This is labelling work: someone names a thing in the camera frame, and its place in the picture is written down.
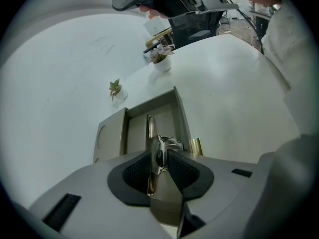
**white pot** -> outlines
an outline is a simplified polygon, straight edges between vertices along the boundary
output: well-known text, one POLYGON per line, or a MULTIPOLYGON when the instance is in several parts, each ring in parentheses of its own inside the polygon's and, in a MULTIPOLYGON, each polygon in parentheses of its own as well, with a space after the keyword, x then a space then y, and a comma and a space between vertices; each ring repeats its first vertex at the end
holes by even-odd
POLYGON ((171 58, 170 56, 167 56, 164 58, 164 60, 154 64, 154 67, 159 72, 165 72, 171 68, 171 58))
POLYGON ((118 92, 115 97, 119 100, 124 100, 126 97, 128 97, 128 94, 128 91, 122 87, 120 92, 118 92))

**chair backrest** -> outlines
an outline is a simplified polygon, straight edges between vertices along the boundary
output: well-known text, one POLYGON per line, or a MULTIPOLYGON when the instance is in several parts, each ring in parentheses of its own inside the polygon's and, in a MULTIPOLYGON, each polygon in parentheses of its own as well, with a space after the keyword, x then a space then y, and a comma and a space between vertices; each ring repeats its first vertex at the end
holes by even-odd
POLYGON ((202 30, 210 30, 211 34, 208 37, 216 35, 218 22, 223 15, 223 11, 207 12, 204 14, 187 14, 169 20, 173 30, 175 48, 181 48, 195 40, 188 40, 191 35, 202 30))

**black mesh chair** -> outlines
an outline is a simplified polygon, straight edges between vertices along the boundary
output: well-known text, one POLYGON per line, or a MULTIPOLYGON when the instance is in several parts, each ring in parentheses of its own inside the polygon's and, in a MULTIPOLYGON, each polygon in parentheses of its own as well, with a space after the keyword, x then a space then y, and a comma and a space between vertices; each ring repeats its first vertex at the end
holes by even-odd
POLYGON ((216 36, 222 15, 223 11, 218 11, 204 14, 193 13, 170 19, 175 49, 216 36))

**white desk surface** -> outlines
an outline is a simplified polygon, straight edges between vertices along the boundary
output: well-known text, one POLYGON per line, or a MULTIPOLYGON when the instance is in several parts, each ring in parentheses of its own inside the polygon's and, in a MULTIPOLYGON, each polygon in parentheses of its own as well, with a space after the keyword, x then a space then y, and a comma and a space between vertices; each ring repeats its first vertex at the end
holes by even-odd
POLYGON ((123 82, 127 99, 112 111, 131 108, 173 86, 181 96, 190 134, 200 137, 204 156, 257 163, 266 152, 299 135, 283 102, 274 65, 244 41, 226 34, 175 51, 172 68, 153 64, 123 82))

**gold cylinder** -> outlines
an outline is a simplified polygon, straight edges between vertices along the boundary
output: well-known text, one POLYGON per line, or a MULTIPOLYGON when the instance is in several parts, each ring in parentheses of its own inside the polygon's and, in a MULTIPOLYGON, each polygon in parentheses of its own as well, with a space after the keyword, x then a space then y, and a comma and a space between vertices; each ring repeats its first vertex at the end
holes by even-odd
POLYGON ((200 138, 189 140, 190 152, 196 155, 203 156, 203 150, 201 148, 200 138))

